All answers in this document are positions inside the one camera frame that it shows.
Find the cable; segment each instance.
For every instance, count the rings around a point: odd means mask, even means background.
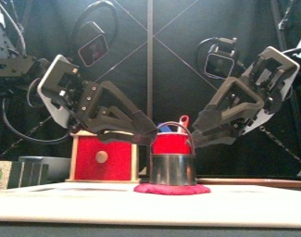
[[[1,9],[1,11],[5,13],[7,18],[8,18],[8,21],[9,21],[11,25],[12,25],[13,29],[15,29],[16,32],[17,32],[17,37],[19,37],[20,46],[21,46],[21,52],[20,52],[20,53],[21,53],[21,55],[24,55],[24,54],[25,54],[25,39],[24,39],[24,36],[23,36],[23,34],[21,34],[20,30],[19,30],[19,27],[17,27],[17,25],[16,25],[13,19],[11,18],[11,16],[9,16],[7,10],[3,8],[3,5],[1,5],[1,4],[0,4],[0,9]]]
[[[7,118],[7,98],[3,98],[3,105],[1,105],[1,109],[3,109],[3,121],[8,127],[8,129],[24,140],[36,143],[36,144],[58,144],[62,143],[68,137],[70,137],[70,131],[67,131],[67,133],[63,135],[63,137],[58,138],[56,140],[39,140],[35,138],[31,138],[25,135],[23,135],[20,132],[17,132],[13,127],[11,126],[9,122],[8,122],[8,118]]]
[[[286,56],[301,53],[301,48],[293,48],[282,52]]]
[[[79,15],[79,18],[76,19],[74,30],[71,33],[71,39],[75,38],[78,30],[79,30],[80,26],[83,25],[83,22],[84,22],[84,19],[87,18],[87,16],[94,12],[95,9],[98,9],[100,7],[107,7],[111,10],[111,14],[114,16],[115,30],[114,30],[112,37],[108,40],[108,46],[111,46],[114,39],[116,37],[116,34],[118,34],[118,16],[116,16],[116,12],[115,12],[115,7],[110,1],[98,1],[87,6],[84,11]]]

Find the red cup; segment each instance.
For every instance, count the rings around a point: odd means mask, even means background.
[[[160,132],[152,143],[152,154],[190,154],[188,134],[183,132]]]

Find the pink cloth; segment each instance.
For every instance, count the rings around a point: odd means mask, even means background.
[[[134,192],[163,195],[192,195],[210,193],[210,188],[199,184],[191,186],[170,186],[162,184],[142,183],[134,188]]]

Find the red wooden block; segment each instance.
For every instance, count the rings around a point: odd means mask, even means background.
[[[138,148],[126,142],[102,143],[86,131],[74,134],[71,181],[135,181]]]

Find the black curtain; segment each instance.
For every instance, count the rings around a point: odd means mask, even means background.
[[[17,1],[21,17],[25,1]],[[75,19],[92,0],[35,0],[25,25],[27,54],[52,61],[58,54],[72,52],[70,39]],[[112,0],[119,18],[119,34],[108,54],[88,70],[92,81],[112,81],[138,108],[146,112],[147,93],[147,1]],[[278,2],[279,14],[287,0]],[[195,66],[195,48],[210,37],[237,37],[241,62],[249,66],[257,55],[270,45],[278,49],[273,9],[267,0],[154,0],[152,1],[152,120],[176,121],[188,115],[191,124],[198,112],[209,103],[222,81],[200,75]],[[114,22],[107,9],[98,9],[92,20],[112,35]],[[287,47],[293,48],[301,38],[301,1],[295,1],[290,14],[290,27],[285,30]],[[12,41],[16,36],[8,33]],[[301,86],[297,93],[301,105]],[[17,98],[9,102],[8,118],[21,131],[28,131],[47,118],[44,108],[27,107]],[[286,101],[265,124],[281,142],[299,154],[294,132],[293,108]],[[0,136],[0,154],[19,139],[4,129]],[[64,130],[50,121],[35,133],[50,139],[63,135]],[[17,156],[71,156],[72,139],[58,145],[35,145],[20,142],[4,159]],[[233,145],[217,144],[196,149],[196,173],[207,176],[295,176],[299,163],[267,139],[259,130],[249,132]]]

